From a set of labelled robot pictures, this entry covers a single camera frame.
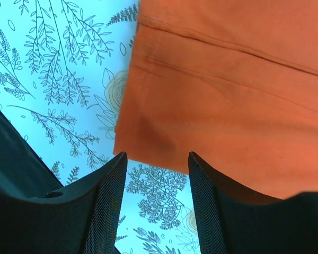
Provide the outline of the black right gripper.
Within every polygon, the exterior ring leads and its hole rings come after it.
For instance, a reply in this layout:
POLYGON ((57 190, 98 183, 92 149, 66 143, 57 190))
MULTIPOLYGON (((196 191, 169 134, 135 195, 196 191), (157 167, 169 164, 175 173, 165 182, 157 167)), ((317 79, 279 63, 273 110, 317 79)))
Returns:
POLYGON ((0 253, 116 253, 126 171, 121 152, 63 187, 0 111, 0 253))

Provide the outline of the orange t shirt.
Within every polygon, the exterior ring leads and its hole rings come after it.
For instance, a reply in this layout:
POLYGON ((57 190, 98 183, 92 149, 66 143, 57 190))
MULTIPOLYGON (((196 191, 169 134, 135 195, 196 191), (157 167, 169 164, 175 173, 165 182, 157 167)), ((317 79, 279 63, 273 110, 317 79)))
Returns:
POLYGON ((318 191, 318 1, 141 1, 114 153, 318 191))

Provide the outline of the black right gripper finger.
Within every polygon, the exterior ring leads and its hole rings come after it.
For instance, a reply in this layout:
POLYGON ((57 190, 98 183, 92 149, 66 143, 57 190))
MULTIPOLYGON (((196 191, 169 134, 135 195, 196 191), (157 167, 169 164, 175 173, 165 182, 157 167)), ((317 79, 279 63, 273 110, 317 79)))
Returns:
POLYGON ((318 253, 318 192, 259 193, 188 158, 201 253, 318 253))

